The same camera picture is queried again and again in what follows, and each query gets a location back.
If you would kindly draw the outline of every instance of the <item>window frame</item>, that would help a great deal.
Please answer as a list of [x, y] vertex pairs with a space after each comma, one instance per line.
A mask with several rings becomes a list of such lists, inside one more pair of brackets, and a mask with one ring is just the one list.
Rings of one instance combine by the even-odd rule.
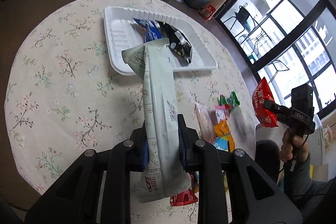
[[[336, 68], [335, 64], [333, 63], [331, 56], [325, 46], [325, 43], [321, 36], [319, 35], [318, 31], [314, 27], [314, 23], [318, 18], [322, 15], [322, 13], [325, 11], [325, 9], [328, 9], [329, 12], [334, 16], [336, 19], [336, 9], [334, 6], [328, 1], [328, 0], [319, 0], [318, 3], [312, 8], [312, 10], [305, 16], [300, 9], [291, 1], [288, 0], [293, 7], [303, 16], [303, 20], [289, 33], [287, 34], [283, 28], [280, 26], [280, 24], [272, 17], [271, 13], [283, 2], [284, 0], [280, 0], [279, 3], [273, 7], [268, 13], [267, 16], [260, 22], [260, 26], [268, 19], [270, 18], [274, 24], [278, 27], [278, 29], [285, 35], [285, 38], [282, 39], [278, 44], [276, 44], [270, 51], [268, 51], [264, 56], [259, 58], [257, 61], [255, 61], [253, 64], [251, 63], [250, 59], [244, 52], [241, 45], [238, 43], [238, 41], [235, 39], [235, 37], [231, 34], [231, 32], [228, 30], [228, 28], [223, 24], [221, 21], [222, 16], [237, 2], [237, 0], [226, 0], [225, 3], [221, 6], [220, 9], [215, 13], [214, 18], [218, 22], [218, 24], [224, 29], [224, 31], [227, 33], [233, 44], [236, 46], [238, 51], [243, 56], [244, 60], [246, 61], [249, 69], [251, 70], [251, 73], [255, 77], [255, 79], [259, 82], [261, 81], [261, 78], [258, 74], [258, 71], [269, 65], [273, 60], [278, 59], [283, 53], [285, 53], [289, 48], [293, 48], [295, 53], [297, 54], [298, 58], [300, 59], [305, 72], [307, 73], [307, 76], [309, 78], [309, 81], [307, 83], [311, 83], [313, 90], [315, 92], [316, 100], [318, 102], [319, 112], [318, 116], [320, 119], [327, 116], [329, 113], [331, 113], [333, 110], [336, 109], [336, 100], [333, 100], [329, 105], [327, 105], [325, 108], [322, 108], [322, 102], [319, 98], [319, 94], [317, 91], [317, 88], [315, 86], [314, 80], [320, 76], [330, 65], [333, 65], [335, 73]], [[311, 75], [311, 72], [304, 61], [304, 57], [299, 52], [299, 48], [295, 45], [295, 43], [307, 32], [308, 29], [312, 28], [320, 42], [322, 43], [328, 57], [329, 62], [322, 67], [316, 74]]]

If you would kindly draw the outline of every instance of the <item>black snack bag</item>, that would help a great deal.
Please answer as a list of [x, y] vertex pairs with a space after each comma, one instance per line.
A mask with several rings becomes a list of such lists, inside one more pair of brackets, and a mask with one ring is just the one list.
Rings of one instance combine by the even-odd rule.
[[188, 64], [191, 63], [193, 56], [193, 48], [183, 33], [167, 23], [158, 21], [161, 33], [169, 38], [169, 47], [178, 56], [187, 60]]

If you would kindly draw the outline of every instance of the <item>gray sleeve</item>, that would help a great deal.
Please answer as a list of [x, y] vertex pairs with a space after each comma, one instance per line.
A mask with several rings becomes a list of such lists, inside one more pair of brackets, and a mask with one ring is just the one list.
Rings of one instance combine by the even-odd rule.
[[296, 161], [293, 172], [285, 169], [284, 192], [301, 211], [303, 218], [306, 219], [324, 198], [332, 181], [314, 181], [310, 178], [309, 154], [305, 162]]

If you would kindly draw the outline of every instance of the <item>white snack bag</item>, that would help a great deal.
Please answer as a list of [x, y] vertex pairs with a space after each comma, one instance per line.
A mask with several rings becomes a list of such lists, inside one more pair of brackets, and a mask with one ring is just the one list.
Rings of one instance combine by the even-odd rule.
[[162, 38], [122, 51], [124, 62], [143, 79], [149, 162], [139, 181], [141, 203], [179, 194], [191, 185], [180, 162], [175, 86], [166, 44], [169, 39]]

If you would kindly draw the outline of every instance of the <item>green candy wrapper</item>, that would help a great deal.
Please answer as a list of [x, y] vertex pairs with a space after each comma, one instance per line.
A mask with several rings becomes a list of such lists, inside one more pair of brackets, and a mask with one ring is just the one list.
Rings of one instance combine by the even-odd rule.
[[229, 113], [231, 113], [235, 109], [236, 106], [240, 105], [240, 102], [239, 102], [239, 100], [237, 98], [237, 95], [236, 95], [236, 93], [234, 91], [231, 92], [230, 96], [227, 97], [227, 98], [225, 98], [224, 95], [221, 95], [219, 97], [219, 100], [220, 100], [220, 104], [222, 106], [225, 105], [225, 106], [229, 106], [230, 107], [229, 109], [226, 108], [226, 109], [228, 109]]

